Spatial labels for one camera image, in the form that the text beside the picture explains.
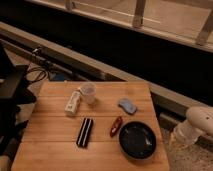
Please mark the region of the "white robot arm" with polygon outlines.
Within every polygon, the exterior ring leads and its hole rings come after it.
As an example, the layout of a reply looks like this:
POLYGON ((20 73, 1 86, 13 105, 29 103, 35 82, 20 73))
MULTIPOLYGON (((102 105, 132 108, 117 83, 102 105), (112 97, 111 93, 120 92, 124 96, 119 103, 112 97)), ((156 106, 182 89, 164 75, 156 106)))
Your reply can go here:
POLYGON ((213 137, 213 107, 193 106, 186 111, 186 119, 174 127, 169 145, 184 149, 195 144, 204 134, 213 137))

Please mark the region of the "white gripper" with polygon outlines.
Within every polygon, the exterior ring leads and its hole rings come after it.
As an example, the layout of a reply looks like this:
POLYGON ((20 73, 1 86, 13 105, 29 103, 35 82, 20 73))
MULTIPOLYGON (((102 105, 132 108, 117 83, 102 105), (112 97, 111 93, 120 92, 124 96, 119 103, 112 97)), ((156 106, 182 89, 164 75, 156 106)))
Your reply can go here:
POLYGON ((200 129, 192 126, 188 120, 185 120, 177 124, 173 129, 169 139, 169 146, 171 148, 174 146, 191 146, 202 134, 203 132, 200 129))

